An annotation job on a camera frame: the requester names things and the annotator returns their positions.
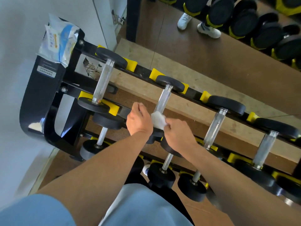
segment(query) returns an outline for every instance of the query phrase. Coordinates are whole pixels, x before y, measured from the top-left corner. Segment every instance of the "shirt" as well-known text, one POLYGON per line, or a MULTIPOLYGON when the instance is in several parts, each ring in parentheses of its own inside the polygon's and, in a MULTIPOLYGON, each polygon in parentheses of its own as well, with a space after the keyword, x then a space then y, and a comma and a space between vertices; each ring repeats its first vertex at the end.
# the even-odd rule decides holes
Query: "shirt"
MULTIPOLYGON (((75 226, 72 215, 55 198, 33 194, 0 211, 1 225, 75 226)), ((124 185, 101 220, 109 225, 189 225, 190 221, 164 198, 141 184, 124 185)))

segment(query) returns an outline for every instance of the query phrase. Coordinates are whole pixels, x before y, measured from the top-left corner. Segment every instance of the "plastic package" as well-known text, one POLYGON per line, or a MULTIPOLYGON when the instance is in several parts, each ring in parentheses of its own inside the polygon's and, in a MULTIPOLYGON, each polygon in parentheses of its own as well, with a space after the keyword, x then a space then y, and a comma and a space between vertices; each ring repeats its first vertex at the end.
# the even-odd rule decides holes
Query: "plastic package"
POLYGON ((37 55, 54 63, 69 65, 73 48, 77 42, 79 27, 49 14, 49 25, 37 55))

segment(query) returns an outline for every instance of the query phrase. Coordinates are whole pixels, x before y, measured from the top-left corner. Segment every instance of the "white sticker label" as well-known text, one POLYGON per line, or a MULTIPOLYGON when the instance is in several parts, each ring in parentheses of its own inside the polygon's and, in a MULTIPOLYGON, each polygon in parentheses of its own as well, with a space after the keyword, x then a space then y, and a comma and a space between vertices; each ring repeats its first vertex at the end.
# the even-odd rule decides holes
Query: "white sticker label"
POLYGON ((60 39, 58 32, 51 26, 45 25, 47 40, 48 40, 48 49, 53 52, 58 52, 60 48, 60 39))
POLYGON ((37 71, 40 72, 40 73, 42 73, 42 74, 46 74, 46 75, 48 75, 48 76, 50 76, 52 78, 54 78, 55 75, 56 75, 56 72, 51 71, 51 70, 49 70, 47 68, 44 68, 44 67, 41 67, 41 66, 38 66, 37 71))

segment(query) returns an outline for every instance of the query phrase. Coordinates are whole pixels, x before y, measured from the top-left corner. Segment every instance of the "white sneaker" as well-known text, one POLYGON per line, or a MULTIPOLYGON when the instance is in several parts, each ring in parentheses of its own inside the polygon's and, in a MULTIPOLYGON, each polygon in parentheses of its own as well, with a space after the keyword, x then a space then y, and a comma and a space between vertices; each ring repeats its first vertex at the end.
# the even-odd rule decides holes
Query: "white sneaker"
POLYGON ((210 36, 213 39, 220 38, 220 36, 221 36, 220 30, 217 30, 211 26, 208 27, 203 22, 198 24, 198 32, 207 34, 208 36, 210 36))
POLYGON ((181 18, 178 21, 178 29, 185 30, 187 27, 187 24, 192 19, 192 16, 189 16, 188 14, 184 13, 181 18))
POLYGON ((149 169, 150 166, 151 166, 150 163, 145 164, 144 167, 143 167, 143 169, 142 169, 142 172, 143 172, 146 176, 148 175, 148 169, 149 169))

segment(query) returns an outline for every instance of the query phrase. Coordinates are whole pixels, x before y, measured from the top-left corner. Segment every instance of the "hand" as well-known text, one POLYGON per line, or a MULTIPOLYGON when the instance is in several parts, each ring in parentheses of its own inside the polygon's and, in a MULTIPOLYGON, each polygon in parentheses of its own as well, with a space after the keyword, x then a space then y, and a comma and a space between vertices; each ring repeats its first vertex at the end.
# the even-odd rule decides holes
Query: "hand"
POLYGON ((126 126, 130 135, 137 132, 145 133, 148 137, 153 133, 151 116, 142 103, 134 102, 131 112, 128 114, 126 126))
POLYGON ((164 127, 164 136, 172 149, 183 155, 185 150, 198 146, 186 121, 172 118, 166 118, 165 121, 168 125, 164 127))

